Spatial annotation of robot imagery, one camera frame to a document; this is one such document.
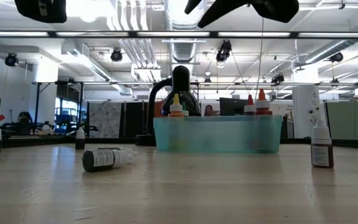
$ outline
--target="ceiling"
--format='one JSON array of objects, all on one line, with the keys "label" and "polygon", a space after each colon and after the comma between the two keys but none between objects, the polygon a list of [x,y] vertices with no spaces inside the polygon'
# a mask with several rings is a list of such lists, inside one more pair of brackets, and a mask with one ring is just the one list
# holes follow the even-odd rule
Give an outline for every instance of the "ceiling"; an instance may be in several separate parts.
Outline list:
[{"label": "ceiling", "polygon": [[[69,6],[76,4],[76,0],[67,0]],[[339,7],[341,1],[338,0],[299,0],[302,11],[287,24],[264,19],[264,30],[273,31],[356,31],[358,29],[358,0],[347,0],[346,7],[339,9],[310,10],[311,7]],[[109,30],[106,23],[109,0],[94,0],[92,7],[83,7],[80,12],[71,10],[68,20],[64,24],[44,24],[21,16],[14,7],[13,0],[0,0],[0,30]],[[148,0],[147,4],[147,25],[150,30],[165,30],[165,14],[162,0]],[[75,15],[85,12],[97,11],[101,15],[94,22],[84,22]],[[216,22],[205,27],[204,30],[262,30],[262,18],[252,7],[240,7],[235,11],[223,16]],[[155,58],[161,67],[161,76],[169,76],[172,67],[172,60],[168,44],[162,43],[164,39],[152,39],[152,47]],[[61,77],[74,77],[76,80],[95,81],[96,75],[78,62],[70,60],[67,55],[62,55],[61,46],[64,39],[0,39],[0,45],[18,46],[37,46],[45,50],[57,59],[62,66],[59,70]],[[113,48],[121,47],[117,39],[76,39],[79,44],[86,44],[90,49],[90,57],[95,60],[105,71],[108,71],[116,81],[134,81],[131,75],[132,62],[126,54],[123,60],[113,63],[110,54]],[[257,82],[258,78],[263,81],[265,78],[270,81],[273,73],[271,69],[280,65],[284,60],[294,60],[297,55],[307,55],[315,50],[332,42],[331,40],[259,40],[259,39],[232,39],[233,54],[226,61],[224,68],[218,68],[213,58],[217,49],[222,44],[222,39],[206,39],[205,43],[198,44],[196,58],[191,74],[193,81],[202,82],[205,73],[211,72],[212,82],[240,82],[240,73],[248,82]],[[318,62],[319,79],[322,82],[332,80],[333,76],[353,72],[358,69],[358,44],[355,44],[343,51],[344,60],[338,66],[337,63]],[[292,81],[293,70],[290,63],[280,67],[280,72],[285,76],[285,81]],[[358,75],[349,78],[346,82],[358,82]],[[114,90],[112,86],[93,86],[89,90]],[[354,89],[353,86],[343,88],[345,90]]]}]

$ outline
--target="bottle label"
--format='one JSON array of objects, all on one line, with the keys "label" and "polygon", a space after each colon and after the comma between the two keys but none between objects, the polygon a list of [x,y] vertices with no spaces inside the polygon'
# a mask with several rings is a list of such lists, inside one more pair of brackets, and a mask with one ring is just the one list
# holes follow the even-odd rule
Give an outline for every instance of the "bottle label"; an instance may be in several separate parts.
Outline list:
[{"label": "bottle label", "polygon": [[93,150],[93,166],[111,166],[114,164],[114,153],[112,150]]},{"label": "bottle label", "polygon": [[312,146],[311,163],[314,166],[329,166],[328,146]]}]

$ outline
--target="translucent plastic container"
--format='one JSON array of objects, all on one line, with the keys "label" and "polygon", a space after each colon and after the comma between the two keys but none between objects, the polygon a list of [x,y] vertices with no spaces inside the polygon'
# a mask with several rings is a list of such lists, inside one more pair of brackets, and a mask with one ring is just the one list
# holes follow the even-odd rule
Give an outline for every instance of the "translucent plastic container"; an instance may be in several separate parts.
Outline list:
[{"label": "translucent plastic container", "polygon": [[282,116],[154,118],[165,152],[277,153]]}]

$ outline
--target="wooden table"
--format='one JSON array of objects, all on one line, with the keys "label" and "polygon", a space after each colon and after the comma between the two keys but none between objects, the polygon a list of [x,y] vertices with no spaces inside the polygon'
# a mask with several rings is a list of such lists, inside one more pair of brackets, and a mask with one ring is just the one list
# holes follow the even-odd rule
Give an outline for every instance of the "wooden table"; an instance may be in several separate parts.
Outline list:
[{"label": "wooden table", "polygon": [[358,149],[335,148],[330,170],[311,167],[307,145],[277,155],[132,147],[136,164],[99,173],[84,172],[72,144],[3,149],[0,224],[358,223]]}]

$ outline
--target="brown liquid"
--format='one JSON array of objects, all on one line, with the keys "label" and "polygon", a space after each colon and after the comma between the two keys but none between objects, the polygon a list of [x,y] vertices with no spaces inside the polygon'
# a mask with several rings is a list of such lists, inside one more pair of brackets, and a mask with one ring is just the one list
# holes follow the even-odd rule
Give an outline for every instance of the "brown liquid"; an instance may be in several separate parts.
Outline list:
[{"label": "brown liquid", "polygon": [[334,152],[332,144],[312,144],[310,147],[311,165],[317,168],[333,168]]}]

